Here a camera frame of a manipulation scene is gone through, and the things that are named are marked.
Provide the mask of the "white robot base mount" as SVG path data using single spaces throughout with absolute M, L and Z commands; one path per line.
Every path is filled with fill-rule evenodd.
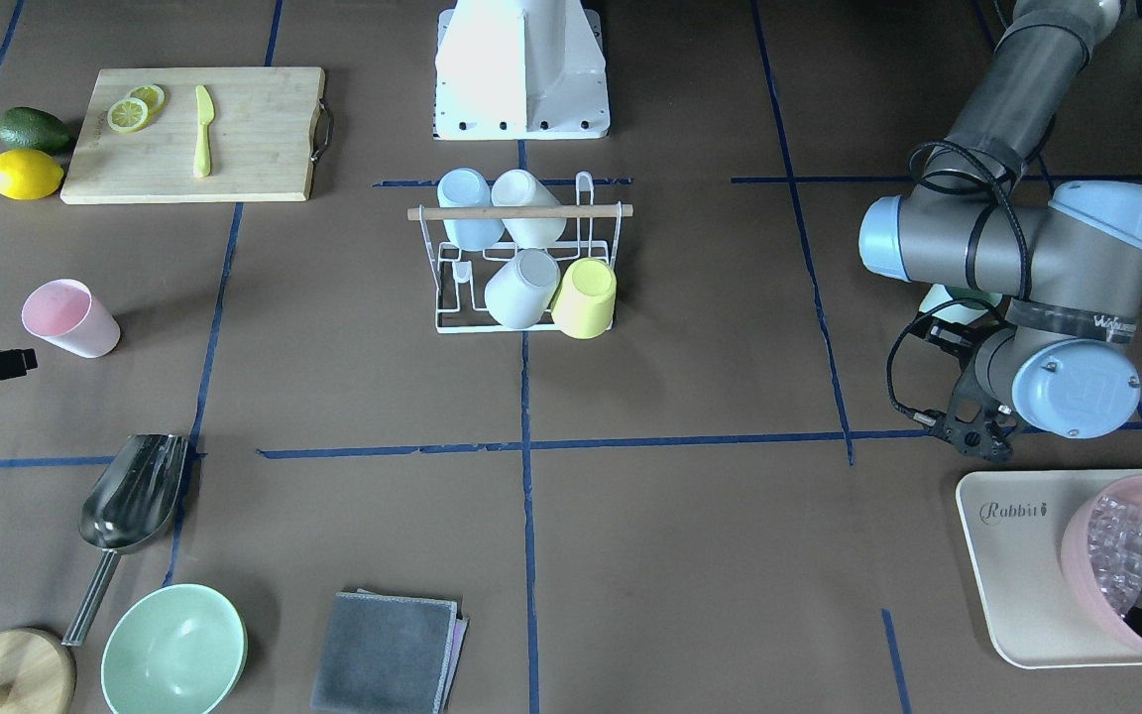
M 439 14 L 439 141 L 606 137 L 606 45 L 580 1 L 458 1 Z

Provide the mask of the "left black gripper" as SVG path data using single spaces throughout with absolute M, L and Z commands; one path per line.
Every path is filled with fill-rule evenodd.
M 973 326 L 950 322 L 935 315 L 920 313 L 917 337 L 955 356 L 960 374 L 944 410 L 920 410 L 917 422 L 928 428 L 928 434 L 951 444 L 957 452 L 983 458 L 987 462 L 1010 460 L 1011 438 L 1020 424 L 1006 407 L 990 395 L 979 383 L 978 351 L 1003 330 L 1002 322 Z

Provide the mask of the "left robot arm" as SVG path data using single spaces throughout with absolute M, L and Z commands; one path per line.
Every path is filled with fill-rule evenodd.
M 1142 1 L 1018 1 L 951 131 L 908 157 L 911 193 L 862 218 L 867 270 L 944 292 L 903 334 L 958 361 L 949 406 L 888 402 L 959 454 L 1006 462 L 1026 426 L 1100 438 L 1137 411 L 1127 347 L 1142 304 L 1142 184 L 1064 182 L 1037 208 L 1010 198 L 1073 78 L 1132 21 Z

